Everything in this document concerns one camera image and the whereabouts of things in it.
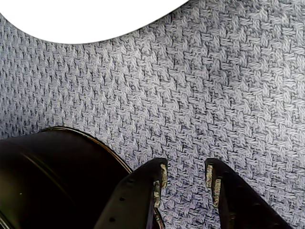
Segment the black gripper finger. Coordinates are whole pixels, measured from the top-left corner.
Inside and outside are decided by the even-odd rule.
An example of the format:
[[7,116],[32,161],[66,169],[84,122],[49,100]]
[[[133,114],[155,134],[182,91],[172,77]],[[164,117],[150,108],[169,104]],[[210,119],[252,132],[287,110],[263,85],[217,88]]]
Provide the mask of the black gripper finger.
[[95,229],[163,229],[158,210],[167,185],[167,159],[154,158],[122,179]]
[[206,186],[211,189],[222,229],[290,229],[271,208],[226,163],[216,158],[205,161]]

